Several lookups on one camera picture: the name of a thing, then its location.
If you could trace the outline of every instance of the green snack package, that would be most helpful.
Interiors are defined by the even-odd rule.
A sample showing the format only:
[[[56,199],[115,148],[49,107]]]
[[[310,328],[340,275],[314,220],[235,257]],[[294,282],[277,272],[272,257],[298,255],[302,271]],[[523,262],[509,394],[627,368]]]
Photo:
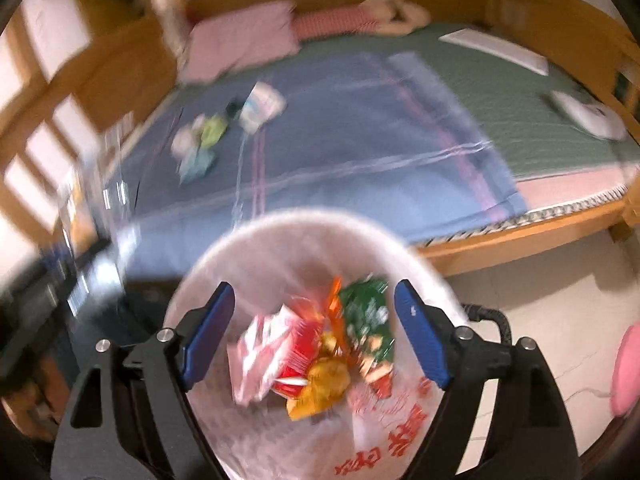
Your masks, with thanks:
[[[360,374],[381,399],[391,395],[394,361],[387,288],[387,280],[377,276],[353,282],[338,293],[347,339],[358,357]]]
[[[226,132],[227,126],[228,121],[218,114],[206,119],[200,134],[200,147],[206,149],[214,146]]]

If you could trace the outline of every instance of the snack wrapper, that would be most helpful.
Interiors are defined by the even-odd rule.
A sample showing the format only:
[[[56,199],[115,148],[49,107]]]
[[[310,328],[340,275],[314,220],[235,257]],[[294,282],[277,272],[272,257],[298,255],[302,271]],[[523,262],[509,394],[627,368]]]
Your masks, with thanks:
[[[248,406],[271,389],[297,398],[320,348],[320,319],[302,319],[282,306],[274,316],[256,316],[235,345],[227,346],[234,401]]]
[[[291,420],[324,412],[342,399],[351,384],[349,369],[344,360],[321,358],[308,370],[308,384],[297,399],[287,401],[287,413]]]
[[[355,364],[354,359],[351,357],[351,347],[347,341],[344,317],[342,316],[342,304],[340,303],[340,297],[338,297],[341,287],[342,280],[340,278],[334,278],[331,292],[329,293],[326,313],[331,322],[331,328],[334,331],[336,344],[342,351],[348,364]]]
[[[389,324],[385,278],[369,278],[343,288],[338,293],[351,350],[365,382],[380,399],[391,395],[394,367],[394,336]]]

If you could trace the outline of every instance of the white tile floor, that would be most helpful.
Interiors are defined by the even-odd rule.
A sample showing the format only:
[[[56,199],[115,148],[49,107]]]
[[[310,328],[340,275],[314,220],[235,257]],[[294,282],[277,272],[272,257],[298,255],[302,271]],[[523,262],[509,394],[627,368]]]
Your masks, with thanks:
[[[500,308],[513,338],[536,339],[558,382],[574,427],[578,452],[602,433],[611,415],[609,399],[616,351],[625,330],[640,319],[640,287],[625,244],[604,231],[573,244],[491,269],[449,278],[463,303]],[[491,323],[475,326],[497,340]],[[495,398],[489,384],[460,470],[480,457]]]

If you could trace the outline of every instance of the metal screw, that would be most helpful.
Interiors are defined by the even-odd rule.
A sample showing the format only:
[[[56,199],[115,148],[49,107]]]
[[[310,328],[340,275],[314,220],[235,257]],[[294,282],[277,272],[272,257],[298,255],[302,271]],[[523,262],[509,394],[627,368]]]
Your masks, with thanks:
[[[156,339],[158,339],[158,341],[161,343],[166,343],[167,341],[171,341],[171,339],[173,338],[174,338],[174,331],[171,330],[170,328],[163,328],[156,335]]]
[[[520,344],[522,345],[522,347],[525,350],[535,350],[537,348],[537,346],[538,346],[538,345],[536,345],[536,342],[533,341],[533,339],[530,338],[530,337],[523,337],[520,340]]]
[[[100,341],[95,344],[95,349],[100,353],[106,352],[110,347],[111,341],[108,339],[100,339]]]
[[[456,329],[456,337],[462,341],[469,341],[474,336],[474,331],[468,326],[459,326]]]

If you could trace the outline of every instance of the green bed sheet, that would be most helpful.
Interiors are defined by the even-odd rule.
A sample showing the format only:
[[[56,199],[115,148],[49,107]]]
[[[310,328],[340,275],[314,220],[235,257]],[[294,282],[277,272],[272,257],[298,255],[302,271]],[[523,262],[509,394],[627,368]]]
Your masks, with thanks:
[[[305,62],[338,52],[418,52],[457,94],[494,142],[518,180],[569,173],[617,162],[640,162],[640,146],[629,136],[623,142],[596,139],[574,126],[549,102],[552,90],[578,98],[586,91],[557,66],[549,76],[490,54],[438,38],[465,25],[433,23],[404,38],[343,36],[305,44],[297,56],[241,73],[263,73],[283,63]],[[222,80],[238,77],[227,75]],[[176,100],[186,102],[202,91],[182,88]]]

